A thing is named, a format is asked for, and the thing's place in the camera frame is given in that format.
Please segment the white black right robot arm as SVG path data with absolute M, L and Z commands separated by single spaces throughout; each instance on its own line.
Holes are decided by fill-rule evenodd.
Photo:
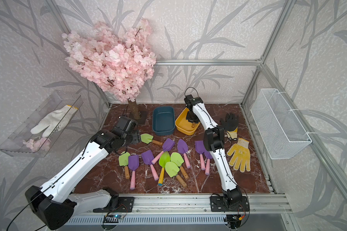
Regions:
M 225 154 L 225 130 L 219 126 L 208 113 L 203 100 L 191 94 L 184 98 L 186 108 L 189 109 L 204 127 L 203 144 L 215 161 L 220 175 L 223 202 L 227 209 L 235 209 L 242 201 L 243 195 L 236 183 Z

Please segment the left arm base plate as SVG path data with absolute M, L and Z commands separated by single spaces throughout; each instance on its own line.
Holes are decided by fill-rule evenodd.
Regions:
M 134 205 L 134 197 L 114 197 L 104 208 L 96 208 L 94 213 L 120 212 L 131 213 Z

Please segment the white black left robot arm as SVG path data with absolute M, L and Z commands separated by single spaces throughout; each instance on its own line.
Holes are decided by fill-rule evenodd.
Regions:
M 42 186 L 25 192 L 32 212 L 50 230 L 57 230 L 73 216 L 94 209 L 116 209 L 118 193 L 105 188 L 93 193 L 72 193 L 77 184 L 101 160 L 121 147 L 141 141 L 138 122 L 120 116 L 112 130 L 100 130 L 66 167 Z

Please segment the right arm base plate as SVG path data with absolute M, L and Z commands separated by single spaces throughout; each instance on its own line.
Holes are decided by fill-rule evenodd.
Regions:
M 250 203 L 247 196 L 243 196 L 241 201 L 229 204 L 223 196 L 212 194 L 210 196 L 210 206 L 212 212 L 249 212 Z

